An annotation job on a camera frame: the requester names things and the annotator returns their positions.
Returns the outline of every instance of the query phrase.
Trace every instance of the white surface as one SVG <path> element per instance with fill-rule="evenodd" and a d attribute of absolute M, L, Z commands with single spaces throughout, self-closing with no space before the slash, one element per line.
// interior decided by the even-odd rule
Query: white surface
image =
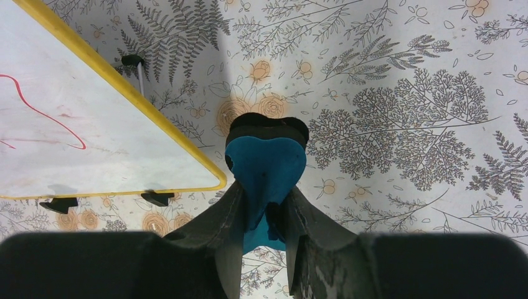
<path fill-rule="evenodd" d="M 11 1 L 0 1 L 0 196 L 213 187 L 219 180 Z"/>

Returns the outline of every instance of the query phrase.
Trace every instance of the orange flower print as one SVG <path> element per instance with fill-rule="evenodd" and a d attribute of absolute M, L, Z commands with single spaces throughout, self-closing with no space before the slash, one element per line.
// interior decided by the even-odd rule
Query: orange flower print
<path fill-rule="evenodd" d="M 86 210 L 79 215 L 79 222 L 87 229 L 96 229 L 99 218 L 93 210 Z"/>
<path fill-rule="evenodd" d="M 178 229 L 192 220 L 192 216 L 188 213 L 178 214 L 173 220 L 169 222 L 169 227 L 174 230 Z"/>
<path fill-rule="evenodd" d="M 488 0 L 466 0 L 466 6 L 470 7 L 471 15 L 473 17 L 481 17 L 486 12 L 489 2 Z"/>
<path fill-rule="evenodd" d="M 169 233 L 169 221 L 160 213 L 149 212 L 143 218 L 142 228 L 163 237 Z"/>
<path fill-rule="evenodd" d="M 323 194 L 332 195 L 336 192 L 336 182 L 333 179 L 327 179 L 323 180 L 322 186 L 315 186 L 315 188 L 322 189 L 321 193 L 319 193 L 319 196 L 316 199 L 319 199 L 323 196 Z"/>
<path fill-rule="evenodd" d="M 56 215 L 57 225 L 61 230 L 73 232 L 77 230 L 77 213 L 73 209 L 69 209 L 68 214 Z"/>
<path fill-rule="evenodd" d="M 252 71 L 250 77 L 253 78 L 254 83 L 258 83 L 264 78 L 269 77 L 271 68 L 269 62 L 267 62 L 266 60 L 261 60 L 257 62 L 257 64 L 251 66 Z"/>
<path fill-rule="evenodd" d="M 312 65 L 309 62 L 305 62 L 302 60 L 297 60 L 297 69 L 293 74 L 291 74 L 291 78 L 296 78 L 297 80 L 303 79 L 306 84 L 310 84 L 308 80 L 312 79 L 313 72 L 312 72 Z"/>
<path fill-rule="evenodd" d="M 103 196 L 103 206 L 104 207 L 111 207 L 112 206 L 112 200 L 108 196 Z"/>
<path fill-rule="evenodd" d="M 263 98 L 252 108 L 253 112 L 258 112 L 262 115 L 266 115 L 269 118 L 283 117 L 284 110 L 284 98 L 276 93 L 271 93 L 271 96 Z"/>
<path fill-rule="evenodd" d="M 227 100 L 218 109 L 217 123 L 218 127 L 227 136 L 229 134 L 229 126 L 236 117 L 248 113 L 251 107 L 243 100 Z"/>
<path fill-rule="evenodd" d="M 517 65 L 514 65 L 513 71 L 512 74 L 503 74 L 503 76 L 514 79 L 517 84 L 528 85 L 528 72 L 526 70 L 517 72 Z"/>

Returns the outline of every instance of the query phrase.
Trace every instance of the fern leaf print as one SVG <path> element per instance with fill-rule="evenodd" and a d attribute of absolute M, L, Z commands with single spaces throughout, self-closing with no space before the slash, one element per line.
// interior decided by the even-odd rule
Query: fern leaf print
<path fill-rule="evenodd" d="M 174 81 L 176 70 L 181 67 L 189 78 L 201 52 L 208 46 L 219 50 L 218 32 L 230 35 L 229 21 L 224 20 L 218 1 L 206 5 L 204 0 L 168 0 L 171 12 L 148 7 L 136 0 L 140 15 L 137 21 L 128 16 L 132 34 L 121 30 L 126 49 L 119 49 L 120 56 L 138 54 L 145 60 L 147 80 L 157 82 L 167 75 Z M 132 68 L 118 67 L 121 74 L 136 73 Z"/>
<path fill-rule="evenodd" d="M 496 131 L 493 136 L 495 136 L 502 158 L 484 154 L 483 158 L 487 167 L 475 167 L 477 175 L 472 177 L 473 181 L 469 182 L 467 189 L 492 189 L 498 195 L 509 192 L 515 199 L 521 200 L 524 180 L 528 176 L 528 156 L 526 155 L 528 149 L 522 148 L 523 146 L 528 148 L 528 121 L 517 113 L 514 114 L 513 120 L 526 145 L 516 146 L 507 139 L 503 132 Z"/>

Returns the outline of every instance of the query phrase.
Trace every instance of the black plastic foot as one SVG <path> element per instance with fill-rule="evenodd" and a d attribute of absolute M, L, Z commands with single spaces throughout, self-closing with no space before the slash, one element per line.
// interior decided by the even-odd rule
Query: black plastic foot
<path fill-rule="evenodd" d="M 145 60 L 136 54 L 126 55 L 121 58 L 121 63 L 123 65 L 134 65 L 137 67 L 140 62 L 142 65 L 145 65 Z"/>
<path fill-rule="evenodd" d="M 169 198 L 174 197 L 174 193 L 156 193 L 154 191 L 147 191 L 146 193 L 141 193 L 141 197 L 158 207 L 166 207 L 169 205 Z"/>
<path fill-rule="evenodd" d="M 79 205 L 76 197 L 53 198 L 50 202 L 40 202 L 39 204 L 44 209 L 59 214 L 68 214 L 70 207 L 77 207 Z"/>

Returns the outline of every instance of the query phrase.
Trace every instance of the teal object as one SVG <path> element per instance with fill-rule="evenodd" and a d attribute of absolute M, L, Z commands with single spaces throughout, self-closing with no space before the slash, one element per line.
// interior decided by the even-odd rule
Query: teal object
<path fill-rule="evenodd" d="M 286 250 L 281 236 L 270 228 L 265 209 L 271 202 L 281 204 L 303 175 L 304 148 L 289 138 L 243 136 L 227 145 L 225 155 L 233 162 L 231 172 L 244 188 L 247 200 L 244 254 L 258 246 Z"/>

